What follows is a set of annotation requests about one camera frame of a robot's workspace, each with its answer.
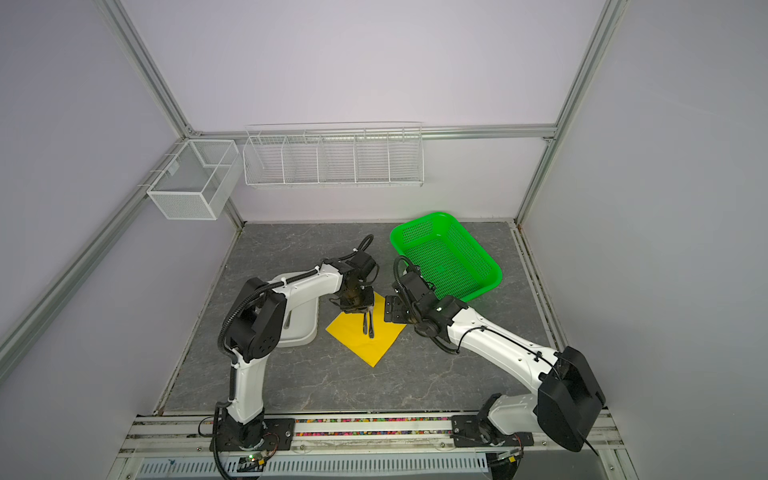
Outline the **yellow paper napkin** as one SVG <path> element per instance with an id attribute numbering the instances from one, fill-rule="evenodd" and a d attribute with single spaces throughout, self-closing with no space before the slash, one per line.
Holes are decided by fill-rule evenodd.
<path id="1" fill-rule="evenodd" d="M 373 337 L 363 332 L 363 323 L 368 320 L 363 314 L 340 313 L 326 328 L 332 337 L 370 367 L 379 363 L 405 329 L 403 324 L 385 322 L 385 298 L 375 293 L 374 299 Z"/>

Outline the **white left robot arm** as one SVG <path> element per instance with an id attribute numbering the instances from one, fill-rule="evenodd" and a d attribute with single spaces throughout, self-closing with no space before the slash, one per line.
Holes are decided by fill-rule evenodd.
<path id="1" fill-rule="evenodd" d="M 375 337 L 373 281 L 379 265 L 367 253 L 373 239 L 368 234 L 351 253 L 325 258 L 308 271 L 283 274 L 270 282 L 252 278 L 243 286 L 217 337 L 217 347 L 231 363 L 225 410 L 236 424 L 249 425 L 264 413 L 267 360 L 278 347 L 286 320 L 293 328 L 309 329 L 291 345 L 314 339 L 320 297 L 329 295 L 345 314 L 360 314 L 362 332 Z"/>

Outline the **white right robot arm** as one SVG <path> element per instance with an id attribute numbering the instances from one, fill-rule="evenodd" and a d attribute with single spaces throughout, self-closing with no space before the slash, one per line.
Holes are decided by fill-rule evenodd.
<path id="1" fill-rule="evenodd" d="M 493 394 L 456 437 L 476 445 L 503 445 L 520 433 L 542 433 L 560 447 L 579 452 L 606 405 L 585 356 L 573 347 L 556 350 L 494 324 L 466 302 L 438 297 L 419 266 L 405 256 L 393 263 L 393 294 L 385 319 L 408 324 L 445 353 L 470 351 L 511 375 L 527 391 Z"/>

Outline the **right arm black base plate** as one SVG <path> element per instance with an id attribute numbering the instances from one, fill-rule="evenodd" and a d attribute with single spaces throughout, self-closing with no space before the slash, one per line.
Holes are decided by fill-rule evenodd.
<path id="1" fill-rule="evenodd" d="M 503 434 L 489 420 L 475 415 L 453 415 L 451 420 L 451 438 L 459 448 L 479 447 L 530 447 L 534 445 L 533 434 L 517 432 Z"/>

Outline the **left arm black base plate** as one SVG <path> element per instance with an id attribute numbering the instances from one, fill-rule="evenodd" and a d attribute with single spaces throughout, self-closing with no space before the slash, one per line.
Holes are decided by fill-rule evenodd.
<path id="1" fill-rule="evenodd" d="M 295 430 L 295 419 L 290 417 L 255 418 L 241 424 L 227 417 L 217 424 L 211 440 L 211 452 L 250 452 L 289 450 Z"/>

